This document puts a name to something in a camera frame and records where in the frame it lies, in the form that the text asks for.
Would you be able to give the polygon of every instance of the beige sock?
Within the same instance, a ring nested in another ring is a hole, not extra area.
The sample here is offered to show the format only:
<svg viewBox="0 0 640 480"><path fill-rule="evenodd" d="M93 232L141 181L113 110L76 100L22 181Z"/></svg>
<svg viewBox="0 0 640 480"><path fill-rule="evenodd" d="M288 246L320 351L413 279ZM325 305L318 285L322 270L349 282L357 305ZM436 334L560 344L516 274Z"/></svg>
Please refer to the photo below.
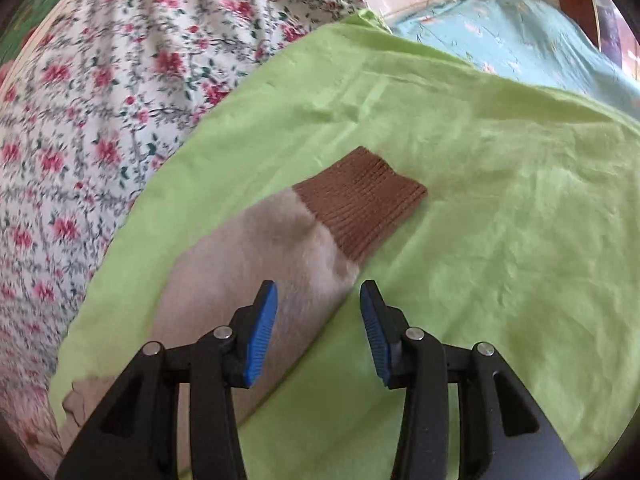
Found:
<svg viewBox="0 0 640 480"><path fill-rule="evenodd" d="M186 345L251 304L262 280L278 313L261 377L233 390L236 419L277 386L355 284L363 261L407 218L426 188L359 147L327 170L265 198L201 238L176 261L151 340ZM113 378L74 383L64 402L65 451ZM188 385L178 402L178 464L189 463Z"/></svg>

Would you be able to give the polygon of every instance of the blue rubber tip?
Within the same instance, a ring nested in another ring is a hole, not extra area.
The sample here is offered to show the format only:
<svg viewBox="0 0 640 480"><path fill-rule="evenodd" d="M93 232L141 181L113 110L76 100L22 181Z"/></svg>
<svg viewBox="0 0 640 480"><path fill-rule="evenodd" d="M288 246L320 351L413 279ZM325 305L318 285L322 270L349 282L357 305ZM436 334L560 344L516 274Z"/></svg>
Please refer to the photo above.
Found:
<svg viewBox="0 0 640 480"><path fill-rule="evenodd" d="M246 367L244 368L244 381L248 387L251 387L262 373L264 357L271 339L271 330L278 309L278 289L275 283L271 283L264 302L255 306L260 309L260 313L247 345Z"/></svg>
<svg viewBox="0 0 640 480"><path fill-rule="evenodd" d="M376 373L382 379L385 386L389 386L391 379L391 350L386 342L385 335L378 320L378 315L373 306L373 300L369 296L367 288L363 284L360 287L360 313L367 330L367 339L376 366Z"/></svg>

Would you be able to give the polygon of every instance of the sock cuff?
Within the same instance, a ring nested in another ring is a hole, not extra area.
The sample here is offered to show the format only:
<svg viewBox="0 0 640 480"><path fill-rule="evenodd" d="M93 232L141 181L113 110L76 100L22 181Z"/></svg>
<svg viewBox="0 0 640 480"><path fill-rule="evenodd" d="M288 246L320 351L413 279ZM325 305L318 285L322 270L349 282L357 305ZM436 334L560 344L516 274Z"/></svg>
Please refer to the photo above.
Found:
<svg viewBox="0 0 640 480"><path fill-rule="evenodd" d="M427 194L422 184L398 175L363 146L293 189L345 256L358 264Z"/></svg>

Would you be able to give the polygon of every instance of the white floral bed sheet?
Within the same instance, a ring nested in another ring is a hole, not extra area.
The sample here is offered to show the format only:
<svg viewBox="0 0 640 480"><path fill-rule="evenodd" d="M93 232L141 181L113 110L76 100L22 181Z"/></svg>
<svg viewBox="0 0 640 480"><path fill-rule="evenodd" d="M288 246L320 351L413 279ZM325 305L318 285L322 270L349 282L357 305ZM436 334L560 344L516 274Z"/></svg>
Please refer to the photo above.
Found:
<svg viewBox="0 0 640 480"><path fill-rule="evenodd" d="M0 409L49 475L57 350L138 194L245 76L362 7L71 0L2 87Z"/></svg>

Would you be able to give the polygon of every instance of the green fabric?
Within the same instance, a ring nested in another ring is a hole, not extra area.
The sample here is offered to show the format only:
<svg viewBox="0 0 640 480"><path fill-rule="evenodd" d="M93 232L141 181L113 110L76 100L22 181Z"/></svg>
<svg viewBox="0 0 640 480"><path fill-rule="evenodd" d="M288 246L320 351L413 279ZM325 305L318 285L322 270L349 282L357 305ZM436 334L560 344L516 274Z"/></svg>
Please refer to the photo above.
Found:
<svg viewBox="0 0 640 480"><path fill-rule="evenodd" d="M14 60L22 44L60 0L24 0L0 38L0 64Z"/></svg>
<svg viewBox="0 0 640 480"><path fill-rule="evenodd" d="M73 379L118 372L145 341L183 251L360 144L430 192L361 279L443 342L493 342L580 471L598 465L640 400L640 124L361 16L257 70L150 181L60 349L58 422ZM241 428L249 477L388 479L402 400L376 377L354 288Z"/></svg>

